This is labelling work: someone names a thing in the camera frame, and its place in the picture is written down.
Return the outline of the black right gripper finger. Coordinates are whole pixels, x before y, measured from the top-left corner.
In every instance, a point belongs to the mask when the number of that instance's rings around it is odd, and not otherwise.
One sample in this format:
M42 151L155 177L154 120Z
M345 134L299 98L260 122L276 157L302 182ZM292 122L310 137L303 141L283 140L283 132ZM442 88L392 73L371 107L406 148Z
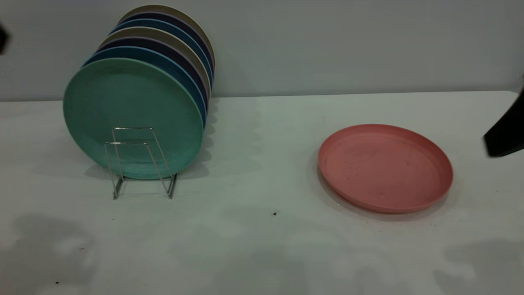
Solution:
M512 106L483 136L487 155L504 157L524 148L524 90Z

